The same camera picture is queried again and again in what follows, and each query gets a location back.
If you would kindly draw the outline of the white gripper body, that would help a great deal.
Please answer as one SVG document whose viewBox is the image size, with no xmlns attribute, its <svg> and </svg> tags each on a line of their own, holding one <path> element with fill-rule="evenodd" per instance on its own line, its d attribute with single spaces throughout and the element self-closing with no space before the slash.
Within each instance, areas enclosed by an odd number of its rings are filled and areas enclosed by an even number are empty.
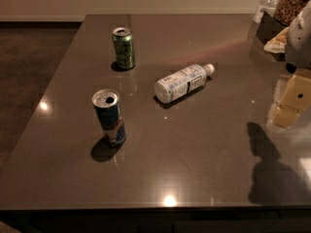
<svg viewBox="0 0 311 233">
<path fill-rule="evenodd" d="M 296 68 L 311 68 L 311 1 L 289 27 L 286 61 Z"/>
</svg>

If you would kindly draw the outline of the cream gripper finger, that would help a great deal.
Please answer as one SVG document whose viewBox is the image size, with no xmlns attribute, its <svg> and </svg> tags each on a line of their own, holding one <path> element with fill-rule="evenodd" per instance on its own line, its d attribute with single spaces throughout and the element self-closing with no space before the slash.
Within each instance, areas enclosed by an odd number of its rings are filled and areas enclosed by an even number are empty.
<svg viewBox="0 0 311 233">
<path fill-rule="evenodd" d="M 311 73 L 282 75 L 275 88 L 270 123 L 291 127 L 311 106 Z"/>
</svg>

